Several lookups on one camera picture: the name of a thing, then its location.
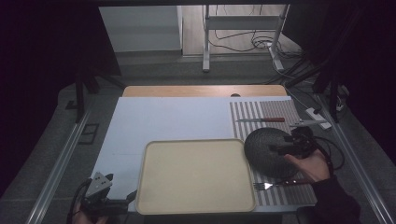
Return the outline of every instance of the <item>beige tray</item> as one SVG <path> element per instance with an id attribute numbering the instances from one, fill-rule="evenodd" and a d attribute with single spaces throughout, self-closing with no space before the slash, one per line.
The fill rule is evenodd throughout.
<path id="1" fill-rule="evenodd" d="M 249 212 L 255 206 L 239 139 L 147 145 L 136 197 L 140 214 Z"/>

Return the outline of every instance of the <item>table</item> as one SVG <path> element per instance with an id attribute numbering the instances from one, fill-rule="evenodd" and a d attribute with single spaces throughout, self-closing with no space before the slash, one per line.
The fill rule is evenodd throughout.
<path id="1" fill-rule="evenodd" d="M 238 94 L 241 97 L 230 97 L 233 94 Z M 253 107 L 244 107 L 245 102 L 249 104 L 253 102 L 253 107 L 257 111 L 253 111 L 255 110 L 252 109 Z M 280 104 L 279 108 L 270 109 L 269 107 L 274 104 Z M 279 115 L 277 113 L 283 113 L 281 116 L 286 119 L 286 122 L 266 125 L 246 125 L 233 122 L 234 119 L 239 119 L 238 113 L 242 110 L 257 116 L 271 114 L 276 116 Z M 186 114 L 194 115 L 192 121 L 183 119 L 182 115 Z M 158 118 L 158 116 L 164 116 L 166 120 Z M 264 126 L 289 131 L 288 123 L 298 119 L 293 101 L 280 85 L 127 87 L 117 104 L 92 175 L 96 172 L 101 172 L 104 175 L 113 173 L 113 186 L 108 197 L 122 199 L 129 191 L 132 192 L 137 187 L 143 150 L 150 141 L 159 139 L 245 139 L 252 130 Z M 177 129 L 180 129 L 178 131 L 172 131 L 175 129 L 175 120 L 178 124 Z M 198 131 L 189 133 L 189 127 L 194 127 Z M 252 175 L 255 182 L 274 181 L 254 171 L 252 171 Z M 316 198 L 309 185 L 297 187 L 300 189 L 289 188 L 294 187 L 275 188 L 274 191 L 267 190 L 256 193 L 258 206 L 253 213 L 280 216 L 282 213 L 293 212 L 300 206 L 315 203 Z M 134 203 L 130 204 L 129 211 L 135 212 Z"/>

